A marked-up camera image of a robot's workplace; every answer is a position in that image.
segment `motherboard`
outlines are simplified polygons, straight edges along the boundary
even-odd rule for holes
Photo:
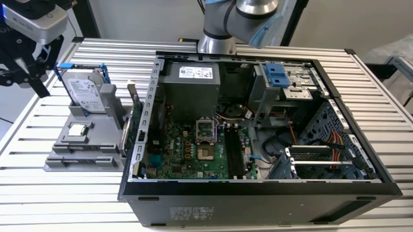
[[[217,126],[207,120],[170,123],[163,152],[151,154],[147,175],[156,179],[257,179],[250,151],[246,128]]]

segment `hard drive label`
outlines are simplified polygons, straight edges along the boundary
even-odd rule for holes
[[[70,84],[71,94],[75,95],[82,108],[91,113],[106,112],[95,83],[91,80],[70,79]]]

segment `blue plastic latch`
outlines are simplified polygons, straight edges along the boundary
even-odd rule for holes
[[[261,156],[257,156],[257,155],[253,155],[253,154],[249,154],[247,155],[249,158],[253,158],[253,159],[257,159],[257,160],[261,160]]]
[[[74,67],[75,67],[75,64],[72,64],[72,63],[62,63],[59,65],[59,68],[62,68],[62,69],[72,69]]]
[[[104,65],[104,63],[102,63],[102,65],[99,66],[99,68],[103,71],[103,80],[106,84],[111,83],[111,79],[110,79],[110,73],[108,73],[108,67]]]
[[[265,74],[270,80],[271,87],[290,86],[290,80],[285,74],[283,66],[281,64],[266,63]]]

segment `green circuit board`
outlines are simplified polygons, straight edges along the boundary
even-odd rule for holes
[[[243,146],[250,148],[247,130],[238,131]],[[162,165],[156,169],[158,179],[229,179],[226,159],[226,138],[223,128],[217,129],[214,145],[197,144],[195,124],[169,124]],[[245,147],[239,147],[246,168]],[[245,173],[247,179],[257,179],[255,162]]]

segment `case label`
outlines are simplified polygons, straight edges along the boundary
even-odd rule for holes
[[[179,78],[213,79],[213,68],[181,67]]]
[[[211,220],[214,207],[170,207],[173,220]]]

